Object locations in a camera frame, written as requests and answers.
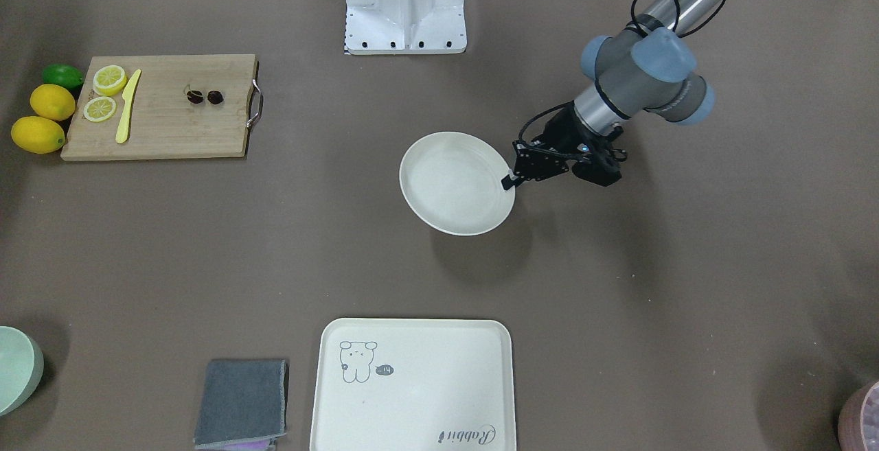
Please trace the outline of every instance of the lemon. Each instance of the lemon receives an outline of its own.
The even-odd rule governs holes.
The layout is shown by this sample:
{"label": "lemon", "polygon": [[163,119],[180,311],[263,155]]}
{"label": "lemon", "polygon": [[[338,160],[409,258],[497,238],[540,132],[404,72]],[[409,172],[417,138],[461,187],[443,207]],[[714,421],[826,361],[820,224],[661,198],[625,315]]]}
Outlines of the lemon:
{"label": "lemon", "polygon": [[64,130],[46,117],[20,117],[12,124],[12,141],[23,150],[47,154],[64,145]]}
{"label": "lemon", "polygon": [[44,83],[31,93],[31,107],[41,117],[60,122],[76,111],[76,101],[68,89],[53,83]]}
{"label": "lemon", "polygon": [[107,65],[95,72],[91,88],[95,89],[95,92],[100,95],[114,95],[122,91],[126,82],[128,82],[128,78],[125,76],[125,70],[122,67],[119,65]]}
{"label": "lemon", "polygon": [[106,122],[116,113],[116,101],[112,97],[101,95],[94,100],[88,101],[82,108],[82,116],[89,122]]}

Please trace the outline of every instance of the white bowl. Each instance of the white bowl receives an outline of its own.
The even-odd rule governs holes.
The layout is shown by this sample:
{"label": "white bowl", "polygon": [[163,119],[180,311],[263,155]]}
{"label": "white bowl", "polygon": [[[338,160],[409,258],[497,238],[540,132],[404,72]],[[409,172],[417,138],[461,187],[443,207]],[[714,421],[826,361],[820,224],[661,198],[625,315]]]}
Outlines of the white bowl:
{"label": "white bowl", "polygon": [[20,330],[0,326],[0,416],[15,410],[37,389],[43,353]]}
{"label": "white bowl", "polygon": [[509,216],[516,189],[500,183],[510,172],[486,142],[461,132],[418,139],[400,163],[400,189],[412,211],[450,235],[480,235]]}

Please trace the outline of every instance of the yellow plastic knife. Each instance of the yellow plastic knife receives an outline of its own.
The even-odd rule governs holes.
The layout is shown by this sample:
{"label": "yellow plastic knife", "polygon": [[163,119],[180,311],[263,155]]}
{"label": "yellow plastic knife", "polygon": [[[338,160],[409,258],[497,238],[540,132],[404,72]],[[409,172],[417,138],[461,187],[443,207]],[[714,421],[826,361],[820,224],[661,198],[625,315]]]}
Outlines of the yellow plastic knife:
{"label": "yellow plastic knife", "polygon": [[131,126],[131,104],[135,100],[135,89],[137,89],[137,81],[141,78],[141,70],[136,69],[132,73],[125,89],[122,89],[122,100],[125,106],[122,108],[122,117],[119,119],[119,128],[116,128],[116,144],[122,144],[128,141],[128,129]]}

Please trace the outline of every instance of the metal handle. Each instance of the metal handle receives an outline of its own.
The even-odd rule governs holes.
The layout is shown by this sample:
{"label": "metal handle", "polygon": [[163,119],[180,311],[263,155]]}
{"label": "metal handle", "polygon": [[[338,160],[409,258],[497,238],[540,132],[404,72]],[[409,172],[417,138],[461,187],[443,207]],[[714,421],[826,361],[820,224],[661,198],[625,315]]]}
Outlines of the metal handle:
{"label": "metal handle", "polygon": [[257,89],[257,94],[260,94],[260,101],[257,103],[257,112],[247,120],[247,123],[244,124],[248,130],[253,128],[253,126],[260,121],[261,117],[263,117],[263,91],[260,90],[260,86],[257,85],[257,79],[253,79],[253,87]]}

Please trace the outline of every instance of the white plate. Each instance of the white plate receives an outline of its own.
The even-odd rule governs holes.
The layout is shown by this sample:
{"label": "white plate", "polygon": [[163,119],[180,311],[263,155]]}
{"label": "white plate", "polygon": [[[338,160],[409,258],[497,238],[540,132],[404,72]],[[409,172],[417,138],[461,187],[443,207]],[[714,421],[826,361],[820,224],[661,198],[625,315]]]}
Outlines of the white plate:
{"label": "white plate", "polygon": [[311,451],[515,451],[510,333],[495,321],[337,319]]}
{"label": "white plate", "polygon": [[418,139],[400,163],[400,189],[412,211],[450,235],[480,235],[509,216],[516,189],[500,183],[510,173],[486,142],[461,132]]}

